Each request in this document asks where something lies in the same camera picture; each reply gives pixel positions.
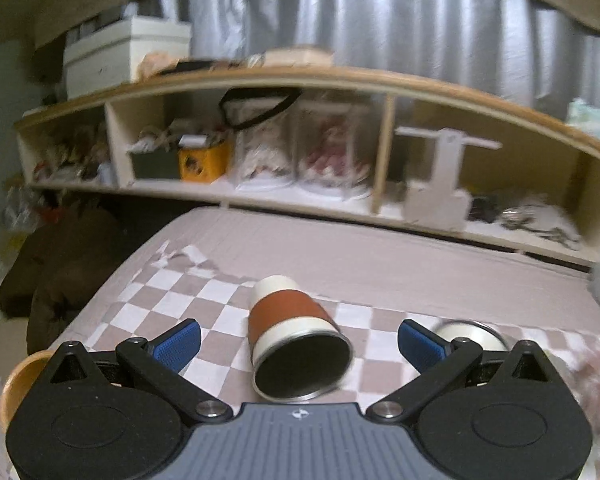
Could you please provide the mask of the white storage box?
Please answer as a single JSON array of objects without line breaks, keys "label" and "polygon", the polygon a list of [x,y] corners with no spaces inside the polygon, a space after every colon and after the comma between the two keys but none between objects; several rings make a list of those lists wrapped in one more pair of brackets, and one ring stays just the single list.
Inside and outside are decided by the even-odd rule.
[{"label": "white storage box", "polygon": [[114,88],[138,79],[137,67],[151,52],[187,58],[192,25],[134,16],[108,25],[65,48],[67,98]]}]

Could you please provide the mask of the yellow tin box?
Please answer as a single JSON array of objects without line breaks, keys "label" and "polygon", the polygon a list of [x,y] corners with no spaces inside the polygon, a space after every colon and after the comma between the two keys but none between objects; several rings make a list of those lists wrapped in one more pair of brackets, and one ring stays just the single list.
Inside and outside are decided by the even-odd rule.
[{"label": "yellow tin box", "polygon": [[178,141],[178,166],[183,181],[209,184],[224,176],[230,161],[226,136],[184,134]]}]

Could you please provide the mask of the long wooden shelf unit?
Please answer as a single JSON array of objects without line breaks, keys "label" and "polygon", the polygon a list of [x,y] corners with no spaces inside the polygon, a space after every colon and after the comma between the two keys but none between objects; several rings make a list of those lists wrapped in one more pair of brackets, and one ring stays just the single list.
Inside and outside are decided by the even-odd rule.
[{"label": "long wooden shelf unit", "polygon": [[600,140],[432,79],[342,67],[158,75],[25,114],[27,184],[200,200],[600,261]]}]

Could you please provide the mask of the dark green box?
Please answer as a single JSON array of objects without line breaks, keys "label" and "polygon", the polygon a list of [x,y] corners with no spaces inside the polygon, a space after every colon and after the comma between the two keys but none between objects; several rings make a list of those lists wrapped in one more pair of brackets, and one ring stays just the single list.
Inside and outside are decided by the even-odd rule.
[{"label": "dark green box", "polygon": [[178,180],[180,165],[178,151],[158,148],[148,153],[131,153],[130,159],[136,180]]}]

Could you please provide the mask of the grey curtain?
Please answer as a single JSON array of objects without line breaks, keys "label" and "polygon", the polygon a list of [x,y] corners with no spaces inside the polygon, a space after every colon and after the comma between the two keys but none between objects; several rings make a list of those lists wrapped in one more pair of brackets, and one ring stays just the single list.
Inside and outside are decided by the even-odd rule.
[{"label": "grey curtain", "polygon": [[339,65],[449,81],[564,117],[600,107],[600,35],[538,0],[137,0],[196,58],[314,44]]}]

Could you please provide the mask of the beige wooden stand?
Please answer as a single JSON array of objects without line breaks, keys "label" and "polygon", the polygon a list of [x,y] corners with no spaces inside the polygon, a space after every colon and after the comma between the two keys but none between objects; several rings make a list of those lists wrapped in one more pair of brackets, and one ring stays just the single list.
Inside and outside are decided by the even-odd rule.
[{"label": "beige wooden stand", "polygon": [[463,232],[472,198],[460,188],[460,170],[466,148],[497,151],[501,142],[468,136],[451,128],[431,130],[401,126],[397,136],[425,139],[430,143],[430,171],[427,180],[406,178],[403,217],[407,224],[442,232]]}]

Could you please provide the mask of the orange plastic cup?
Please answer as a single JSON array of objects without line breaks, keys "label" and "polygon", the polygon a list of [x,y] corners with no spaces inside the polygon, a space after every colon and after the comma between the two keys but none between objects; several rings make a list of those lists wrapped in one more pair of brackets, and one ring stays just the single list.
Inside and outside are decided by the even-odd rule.
[{"label": "orange plastic cup", "polygon": [[43,350],[27,356],[9,374],[0,396],[0,426],[6,432],[9,423],[24,397],[53,356],[52,350]]}]

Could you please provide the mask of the clear container with doll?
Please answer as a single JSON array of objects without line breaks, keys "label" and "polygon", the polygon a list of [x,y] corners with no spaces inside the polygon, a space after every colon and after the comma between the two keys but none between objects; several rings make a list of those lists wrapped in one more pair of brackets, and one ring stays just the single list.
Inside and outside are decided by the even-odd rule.
[{"label": "clear container with doll", "polygon": [[357,200],[368,195],[372,165],[360,152],[360,129],[369,111],[367,105],[355,102],[300,103],[300,188],[330,200]]}]

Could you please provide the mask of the white cup with brown sleeve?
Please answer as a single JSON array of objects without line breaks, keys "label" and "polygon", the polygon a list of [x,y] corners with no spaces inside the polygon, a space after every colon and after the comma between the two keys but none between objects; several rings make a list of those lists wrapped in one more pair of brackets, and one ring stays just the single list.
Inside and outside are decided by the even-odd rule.
[{"label": "white cup with brown sleeve", "polygon": [[247,337],[253,389],[271,402],[303,402],[336,389],[353,361],[332,316],[285,275],[253,285]]}]

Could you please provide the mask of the dark brown blanket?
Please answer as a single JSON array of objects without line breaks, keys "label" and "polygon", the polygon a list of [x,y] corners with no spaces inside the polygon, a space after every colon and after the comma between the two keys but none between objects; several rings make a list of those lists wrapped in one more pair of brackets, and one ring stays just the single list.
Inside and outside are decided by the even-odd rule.
[{"label": "dark brown blanket", "polygon": [[165,200],[79,202],[24,242],[0,286],[0,309],[28,320],[29,354],[47,349],[133,252],[182,212]]}]

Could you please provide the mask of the crumpled grey cloth on shelf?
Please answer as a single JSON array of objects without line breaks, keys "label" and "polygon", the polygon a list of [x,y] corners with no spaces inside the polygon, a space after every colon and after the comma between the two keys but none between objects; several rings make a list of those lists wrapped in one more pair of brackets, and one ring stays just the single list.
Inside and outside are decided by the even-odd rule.
[{"label": "crumpled grey cloth on shelf", "polygon": [[526,231],[570,250],[581,247],[580,232],[561,206],[543,194],[490,194],[472,199],[468,219],[498,224],[509,231]]}]

